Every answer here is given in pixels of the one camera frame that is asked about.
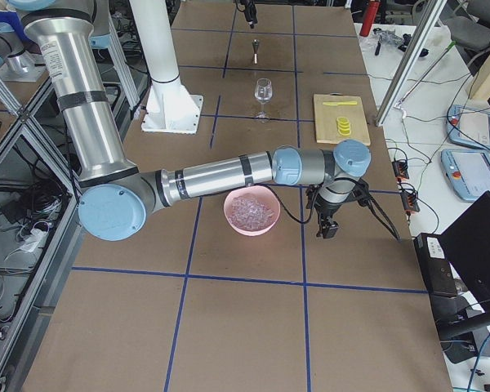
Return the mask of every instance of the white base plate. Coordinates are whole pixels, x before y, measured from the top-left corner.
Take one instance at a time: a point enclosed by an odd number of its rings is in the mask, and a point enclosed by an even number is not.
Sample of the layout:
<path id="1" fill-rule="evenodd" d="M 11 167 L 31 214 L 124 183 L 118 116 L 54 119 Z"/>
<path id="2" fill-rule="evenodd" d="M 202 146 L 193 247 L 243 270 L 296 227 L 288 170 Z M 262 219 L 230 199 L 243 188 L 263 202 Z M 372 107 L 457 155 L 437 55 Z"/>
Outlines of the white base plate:
<path id="1" fill-rule="evenodd" d="M 203 96 L 190 96 L 193 102 L 198 106 L 199 113 L 202 113 Z M 141 129 L 146 132 L 166 132 L 195 134 L 198 130 L 200 115 L 196 114 L 183 118 L 179 122 L 174 122 L 169 128 L 165 128 L 165 118 L 161 113 L 147 113 L 141 124 Z"/>
<path id="2" fill-rule="evenodd" d="M 19 75 L 17 73 L 13 73 L 9 70 L 7 64 L 4 64 L 0 67 L 0 79 L 4 82 L 37 82 L 40 77 L 45 72 L 45 65 L 35 66 L 34 69 L 28 73 L 24 73 L 23 75 Z"/>

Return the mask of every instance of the cutting board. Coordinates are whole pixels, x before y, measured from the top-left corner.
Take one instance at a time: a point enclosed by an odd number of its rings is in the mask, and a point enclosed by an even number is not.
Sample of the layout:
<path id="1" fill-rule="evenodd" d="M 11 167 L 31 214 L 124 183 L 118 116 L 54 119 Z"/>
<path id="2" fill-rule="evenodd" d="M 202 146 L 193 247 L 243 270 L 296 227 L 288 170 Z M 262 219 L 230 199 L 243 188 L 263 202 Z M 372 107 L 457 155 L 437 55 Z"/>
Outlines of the cutting board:
<path id="1" fill-rule="evenodd" d="M 323 102 L 353 101 L 357 105 L 326 106 Z M 351 133 L 342 136 L 337 131 L 336 119 L 347 117 L 350 121 Z M 314 124 L 316 126 L 316 141 L 318 143 L 329 143 L 337 145 L 346 139 L 354 139 L 364 145 L 370 145 L 367 121 L 363 111 L 363 103 L 358 96 L 330 96 L 314 94 Z"/>

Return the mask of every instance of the black band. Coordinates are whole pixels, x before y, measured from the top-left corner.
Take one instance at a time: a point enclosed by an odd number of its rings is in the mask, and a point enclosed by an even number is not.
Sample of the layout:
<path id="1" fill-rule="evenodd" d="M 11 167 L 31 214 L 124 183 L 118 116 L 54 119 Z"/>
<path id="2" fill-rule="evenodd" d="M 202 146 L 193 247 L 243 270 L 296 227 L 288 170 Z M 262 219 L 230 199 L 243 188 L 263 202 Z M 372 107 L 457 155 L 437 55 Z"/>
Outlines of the black band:
<path id="1" fill-rule="evenodd" d="M 174 82 L 174 81 L 175 81 L 175 80 L 177 80 L 179 77 L 180 77 L 180 74 L 178 74 L 178 76 L 176 76 L 174 79 L 167 80 L 166 82 L 160 82 L 159 80 L 156 80 L 156 79 L 153 79 L 153 82 L 156 82 L 156 83 L 161 83 L 161 84 L 167 84 L 167 83 L 170 83 L 170 82 Z"/>
<path id="2" fill-rule="evenodd" d="M 160 202 L 164 207 L 170 207 L 171 204 L 167 201 L 165 197 L 165 193 L 163 192 L 163 184 L 162 184 L 162 171 L 158 170 L 154 173 L 154 178 L 156 178 L 156 189 L 158 190 L 158 197 L 160 198 Z"/>
<path id="3" fill-rule="evenodd" d="M 239 162 L 242 164 L 243 175 L 245 177 L 245 186 L 254 185 L 251 162 L 248 160 L 248 156 L 240 155 L 238 158 Z"/>
<path id="4" fill-rule="evenodd" d="M 325 178 L 329 176 L 330 179 L 334 179 L 334 167 L 336 167 L 336 160 L 334 159 L 334 153 L 332 151 L 321 151 L 323 153 L 323 160 L 325 161 Z"/>
<path id="5" fill-rule="evenodd" d="M 267 153 L 267 157 L 269 158 L 270 167 L 272 167 L 272 156 L 270 155 L 270 151 L 265 151 Z"/>
<path id="6" fill-rule="evenodd" d="M 23 55 L 24 53 L 26 52 L 25 48 L 22 49 L 21 51 L 17 52 L 17 53 L 11 53 L 8 58 L 9 59 L 12 59 L 13 57 L 17 57 L 17 56 L 20 56 L 20 55 Z"/>
<path id="7" fill-rule="evenodd" d="M 91 22 L 91 17 L 86 12 L 78 10 L 70 10 L 67 8 L 48 8 L 45 10 L 33 11 L 22 18 L 22 25 L 27 26 L 29 23 L 33 23 L 40 19 L 47 18 L 76 18 Z"/>
<path id="8" fill-rule="evenodd" d="M 174 172 L 174 177 L 176 178 L 176 188 L 178 188 L 178 193 L 180 194 L 180 198 L 182 200 L 186 200 L 187 198 L 190 198 L 189 194 L 187 193 L 187 187 L 185 186 L 185 181 L 183 177 L 183 170 L 176 170 Z"/>
<path id="9" fill-rule="evenodd" d="M 109 102 L 105 91 L 80 91 L 66 96 L 61 96 L 56 100 L 60 111 L 76 108 L 91 102 Z"/>
<path id="10" fill-rule="evenodd" d="M 88 188 L 90 186 L 106 184 L 108 182 L 116 181 L 121 178 L 132 176 L 133 174 L 137 174 L 138 166 L 131 167 L 130 169 L 117 171 L 116 173 L 108 174 L 107 176 L 95 177 L 90 180 L 79 181 L 78 184 L 81 188 Z"/>

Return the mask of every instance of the brown tabletop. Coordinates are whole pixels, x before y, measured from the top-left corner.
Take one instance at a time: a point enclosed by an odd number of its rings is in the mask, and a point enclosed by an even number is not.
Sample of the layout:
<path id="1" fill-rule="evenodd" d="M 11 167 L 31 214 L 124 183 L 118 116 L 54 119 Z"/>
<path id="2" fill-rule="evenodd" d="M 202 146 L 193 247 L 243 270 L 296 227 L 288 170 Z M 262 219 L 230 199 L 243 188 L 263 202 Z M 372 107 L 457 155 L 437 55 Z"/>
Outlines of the brown tabletop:
<path id="1" fill-rule="evenodd" d="M 141 171 L 280 145 L 330 149 L 315 143 L 314 93 L 358 95 L 367 119 L 375 113 L 348 11 L 257 10 L 250 30 L 233 4 L 181 3 L 180 75 L 204 95 L 203 116 L 193 136 L 133 122 L 125 148 Z M 274 87 L 267 123 L 253 119 L 262 77 Z M 366 180 L 401 243 L 357 203 L 335 215 L 333 239 L 315 237 L 316 220 L 284 214 L 244 237 L 225 220 L 224 194 L 177 203 L 122 242 L 87 235 L 24 391 L 452 390 L 383 131 L 369 131 Z M 308 213 L 304 189 L 275 189 Z"/>

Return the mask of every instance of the silver arm segment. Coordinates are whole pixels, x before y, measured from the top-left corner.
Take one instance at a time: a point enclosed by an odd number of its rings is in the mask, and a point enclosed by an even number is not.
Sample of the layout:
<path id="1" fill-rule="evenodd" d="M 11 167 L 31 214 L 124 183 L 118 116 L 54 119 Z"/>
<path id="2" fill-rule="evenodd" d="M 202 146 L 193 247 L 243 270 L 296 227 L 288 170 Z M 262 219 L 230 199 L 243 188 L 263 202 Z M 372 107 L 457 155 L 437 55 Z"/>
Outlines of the silver arm segment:
<path id="1" fill-rule="evenodd" d="M 280 185 L 323 185 L 314 200 L 332 216 L 369 163 L 368 148 L 355 140 L 341 142 L 334 151 L 282 147 L 272 156 L 268 152 L 242 155 L 97 185 L 83 194 L 78 214 L 86 230 L 96 237 L 125 239 L 137 232 L 150 214 L 180 200 L 274 180 Z M 352 182 L 336 178 L 350 178 Z"/>

